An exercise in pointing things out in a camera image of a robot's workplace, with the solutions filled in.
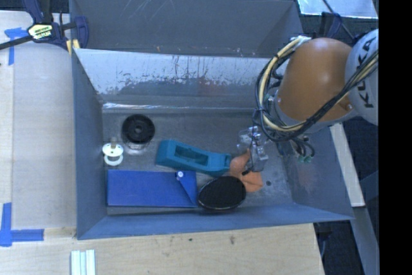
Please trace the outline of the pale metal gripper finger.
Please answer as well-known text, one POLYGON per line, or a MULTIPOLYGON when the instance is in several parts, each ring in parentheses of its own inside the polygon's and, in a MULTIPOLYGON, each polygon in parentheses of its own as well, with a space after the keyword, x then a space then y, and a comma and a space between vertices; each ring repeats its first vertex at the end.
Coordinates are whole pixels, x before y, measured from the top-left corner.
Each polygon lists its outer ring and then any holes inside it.
POLYGON ((239 152, 252 151, 256 142, 256 127, 251 126, 238 132, 237 149, 239 152))
POLYGON ((268 161, 268 155, 264 145, 252 142, 250 147, 250 168, 252 171, 262 171, 268 161))

